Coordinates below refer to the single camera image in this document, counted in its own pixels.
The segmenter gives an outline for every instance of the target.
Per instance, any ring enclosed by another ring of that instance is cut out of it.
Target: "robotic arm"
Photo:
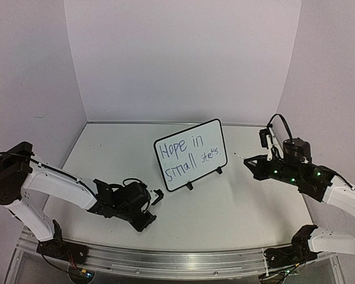
[[[318,202],[336,206],[355,217],[355,186],[337,172],[312,164],[309,143],[300,138],[292,138],[285,119],[280,117],[290,136],[283,142],[283,158],[273,145],[270,132],[272,118],[267,128],[259,133],[262,147],[269,149],[269,154],[244,160],[254,178],[276,179],[295,185],[300,193]],[[355,235],[306,225],[295,234],[291,246],[270,248],[264,255],[268,266],[273,269],[316,259],[321,251],[355,254]]]
[[[87,248],[62,239],[59,224],[34,205],[33,191],[53,195],[105,218],[128,221],[138,232],[156,219],[149,207],[163,198],[160,189],[147,190],[138,179],[127,179],[132,182],[119,185],[76,177],[43,163],[32,148],[30,143],[22,142],[0,155],[0,205],[33,232],[40,242],[38,252],[67,261],[69,252],[76,263],[82,264]]]

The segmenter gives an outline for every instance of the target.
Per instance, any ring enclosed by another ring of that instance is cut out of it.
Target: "wire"
[[[350,188],[353,188],[353,186],[351,185],[351,183],[349,183],[344,177],[342,177],[339,173],[335,172],[335,175],[338,176],[341,180],[344,181],[344,183],[349,186]]]
[[[303,264],[303,263],[298,263],[298,264],[296,264],[296,267],[294,267],[293,269],[289,270],[289,272],[288,272],[283,278],[281,278],[280,281],[278,281],[277,284],[283,283],[284,280],[285,280],[289,275],[291,275],[291,273],[292,273],[293,271],[295,271],[301,264]]]
[[[62,269],[62,268],[56,266],[55,264],[49,262],[49,261],[45,258],[45,255],[44,255],[43,252],[42,252],[41,243],[40,243],[40,242],[38,242],[38,243],[39,243],[39,246],[38,246],[38,247],[40,248],[41,257],[44,259],[44,261],[47,262],[49,265],[53,266],[54,268],[58,269],[59,271],[62,271],[62,272],[64,272],[64,273],[67,273],[68,275],[70,275],[70,273],[69,273],[67,270],[64,270],[64,269]],[[70,253],[67,253],[67,255],[68,255],[68,257],[69,257],[69,260],[70,260],[70,262],[71,262],[73,268],[78,269],[78,267],[77,267],[77,266],[75,265],[75,263],[73,262],[72,255],[71,255]],[[76,274],[74,274],[74,276],[80,277],[80,278],[84,278],[84,279],[87,279],[87,278],[88,278],[87,276],[76,275]]]
[[[273,121],[273,119],[274,119],[276,116],[279,116],[280,119],[282,120],[282,122],[283,122],[283,124],[284,124],[284,127],[285,127],[285,130],[286,130],[286,132],[288,133],[289,141],[291,142],[291,144],[293,144],[293,137],[292,137],[291,130],[289,129],[288,123],[286,122],[286,120],[285,120],[285,118],[284,118],[283,115],[281,115],[281,114],[274,114],[274,115],[271,117],[270,121],[268,122],[267,127],[271,127],[271,126],[272,126],[272,125],[271,125],[271,122]]]
[[[143,183],[143,181],[142,180],[140,180],[140,179],[136,179],[135,177],[128,177],[127,179],[124,179],[123,181],[122,181],[122,184],[124,185],[124,186],[127,186],[127,184],[125,183],[125,182],[128,182],[129,180],[135,180],[136,182],[139,182],[139,183]]]
[[[67,273],[67,274],[69,274],[68,271],[66,271],[66,270],[64,270],[64,269],[62,269],[62,268],[56,266],[55,264],[49,262],[49,261],[45,258],[45,255],[44,255],[43,252],[42,252],[41,243],[40,243],[40,242],[38,242],[38,243],[39,243],[39,246],[38,246],[38,247],[40,248],[41,257],[45,260],[45,262],[47,262],[49,265],[53,266],[54,268],[56,268],[56,269],[58,269],[58,270],[60,270],[60,271],[62,271],[62,272],[65,272],[65,273]]]
[[[279,149],[277,149],[276,146],[272,146],[271,152],[274,158],[282,160],[282,156],[280,156]]]
[[[282,273],[282,272],[284,272],[284,271],[291,270],[291,269],[294,268],[295,266],[296,266],[296,265],[291,265],[291,266],[288,266],[288,267],[284,267],[283,269],[280,269],[280,270],[277,270],[277,271],[273,272],[273,274],[272,274],[272,275],[269,275],[268,277],[267,277],[267,274],[264,274],[264,277],[262,277],[262,278],[260,279],[260,281],[268,280],[268,279],[270,279],[270,278],[273,278],[273,277],[279,275],[280,273]]]

